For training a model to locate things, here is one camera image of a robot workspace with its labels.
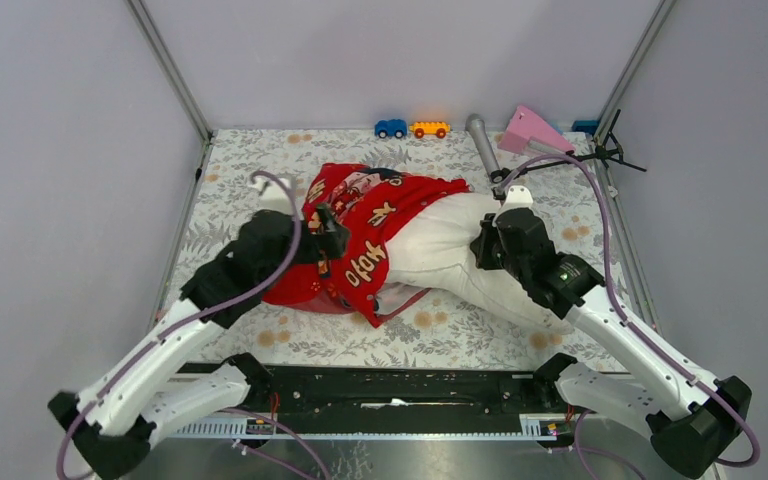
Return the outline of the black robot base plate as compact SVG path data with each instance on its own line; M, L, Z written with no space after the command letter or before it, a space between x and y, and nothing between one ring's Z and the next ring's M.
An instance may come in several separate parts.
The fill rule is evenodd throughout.
M290 417L418 417L545 414L563 422L581 412L530 372L267 365L240 408L280 422Z

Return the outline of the white pillow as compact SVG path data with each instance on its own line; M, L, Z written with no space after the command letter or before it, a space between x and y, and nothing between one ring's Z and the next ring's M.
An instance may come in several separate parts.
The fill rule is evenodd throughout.
M446 290L495 317L523 328L559 335L574 332L567 321L538 306L504 270L481 270L470 244L480 221L499 204L481 193L461 193L430 203L386 242L386 282Z

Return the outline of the red cartoon print pillowcase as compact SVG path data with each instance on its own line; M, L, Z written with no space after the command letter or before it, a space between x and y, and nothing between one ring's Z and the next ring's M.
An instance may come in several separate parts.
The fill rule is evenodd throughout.
M346 252L340 258L292 266L263 301L311 313L357 313L380 327L426 294L410 287L393 300L382 298L390 267L386 242L432 203L470 191L462 179L363 164L324 164L308 188L302 213L306 228L320 233L324 221L315 208L327 205L349 231Z

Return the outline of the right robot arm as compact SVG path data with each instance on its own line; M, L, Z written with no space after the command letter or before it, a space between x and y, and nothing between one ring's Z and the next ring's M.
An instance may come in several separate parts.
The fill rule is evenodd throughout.
M593 410L638 433L674 471L700 478L744 434L752 398L736 376L720 379L653 334L586 260L559 252L528 208L488 214L470 246L484 270L505 270L538 305L584 332L634 378L605 376L557 354L535 373L535 402Z

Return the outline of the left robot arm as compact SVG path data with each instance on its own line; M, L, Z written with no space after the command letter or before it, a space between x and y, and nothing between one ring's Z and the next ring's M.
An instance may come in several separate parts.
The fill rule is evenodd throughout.
M290 267L345 254L349 230L327 206L315 212L321 224L308 228L295 213L257 211L235 240L196 270L162 319L115 367L81 391L61 391L49 401L65 430L59 478L67 476L69 446L92 475L119 479L181 427L238 405L256 411L272 399L272 376L250 354L231 357L165 399L156 395L194 352L258 306Z

